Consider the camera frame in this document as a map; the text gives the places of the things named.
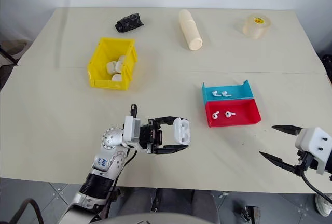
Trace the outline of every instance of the red plastic tray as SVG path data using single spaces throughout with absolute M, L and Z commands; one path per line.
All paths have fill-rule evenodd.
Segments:
M 231 125 L 257 124 L 261 117 L 255 99 L 208 101 L 205 106 L 209 127 L 226 127 Z M 212 114 L 219 111 L 218 118 Z M 226 118 L 225 112 L 231 111 L 236 115 Z

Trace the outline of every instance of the cream cylinder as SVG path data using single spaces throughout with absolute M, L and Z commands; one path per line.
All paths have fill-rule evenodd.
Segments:
M 271 21 L 268 17 L 262 14 L 251 14 L 248 16 L 242 31 L 244 35 L 252 39 L 259 39 L 264 36 L 270 25 Z
M 178 16 L 181 30 L 190 50 L 198 50 L 202 47 L 203 40 L 198 32 L 195 21 L 188 10 L 181 10 Z

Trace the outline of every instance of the table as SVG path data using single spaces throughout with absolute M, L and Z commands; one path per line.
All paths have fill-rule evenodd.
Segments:
M 86 67 L 101 37 L 135 39 L 140 62 L 172 71 L 271 72 L 324 74 L 293 11 L 190 9 L 203 39 L 190 51 L 179 28 L 180 9 L 59 8 L 21 66 Z M 118 33 L 115 23 L 139 12 L 143 27 Z M 265 37 L 252 40 L 241 28 L 252 13 L 268 16 L 272 25 Z
M 119 185 L 311 192 L 299 177 L 275 167 L 258 152 L 297 163 L 295 137 L 271 129 L 274 124 L 320 126 L 332 133 L 332 90 L 326 75 L 147 73 L 143 68 L 138 62 L 129 91 L 109 91 L 91 88 L 85 68 L 16 66 L 0 93 L 1 176 L 82 183 L 104 130 L 122 126 L 130 105 L 136 103 L 142 121 L 168 115 L 188 118 L 191 144 L 172 155 L 139 153 L 121 174 Z M 236 85 L 246 79 L 262 122 L 208 128 L 202 83 Z M 172 141 L 172 129 L 163 130 L 165 143 Z M 308 171 L 308 178 L 320 190 L 331 192 L 327 174 Z
M 114 24 L 139 12 L 143 27 L 117 33 Z M 187 48 L 179 9 L 60 8 L 24 54 L 0 92 L 1 176 L 81 184 L 101 135 L 121 127 L 131 104 L 138 117 L 189 119 L 191 144 L 157 156 L 140 153 L 119 185 L 227 191 L 305 193 L 302 180 L 258 152 L 297 163 L 295 137 L 275 124 L 320 126 L 332 133 L 332 90 L 325 70 L 292 11 L 191 9 L 203 39 Z M 267 15 L 263 39 L 240 32 L 251 13 Z M 128 91 L 91 88 L 86 66 L 100 37 L 135 39 L 138 54 Z M 201 86 L 248 79 L 261 113 L 257 125 L 208 128 Z M 164 143 L 173 141 L 163 127 Z M 308 178 L 331 192 L 328 175 Z

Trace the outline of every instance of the yellow plastic bin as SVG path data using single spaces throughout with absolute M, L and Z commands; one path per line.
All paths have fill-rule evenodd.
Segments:
M 131 39 L 101 38 L 88 65 L 90 85 L 95 88 L 127 90 L 137 62 L 134 43 L 135 40 Z M 106 64 L 118 61 L 121 55 L 126 55 L 122 67 L 122 81 L 112 81 L 112 75 L 107 73 Z

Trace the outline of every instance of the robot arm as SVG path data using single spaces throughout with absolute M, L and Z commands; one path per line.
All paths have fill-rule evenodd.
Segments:
M 311 185 L 305 176 L 308 168 L 316 170 L 320 175 L 323 175 L 324 172 L 332 174 L 332 137 L 319 127 L 301 128 L 293 125 L 274 125 L 272 128 L 298 136 L 295 146 L 299 149 L 297 152 L 297 155 L 300 156 L 299 164 L 290 165 L 283 162 L 281 158 L 264 152 L 260 153 L 274 165 L 300 176 L 313 191 L 332 204 L 332 200 Z
M 170 154 L 189 147 L 189 121 L 177 117 L 149 119 L 141 126 L 136 117 L 137 106 L 132 105 L 130 116 L 126 116 L 123 129 L 112 127 L 102 136 L 100 151 L 81 189 L 65 211 L 60 223 L 71 223 L 73 215 L 84 212 L 88 222 L 106 205 L 111 187 L 126 165 L 129 149 L 148 154 Z M 162 145 L 161 125 L 174 125 L 174 139 L 177 145 Z

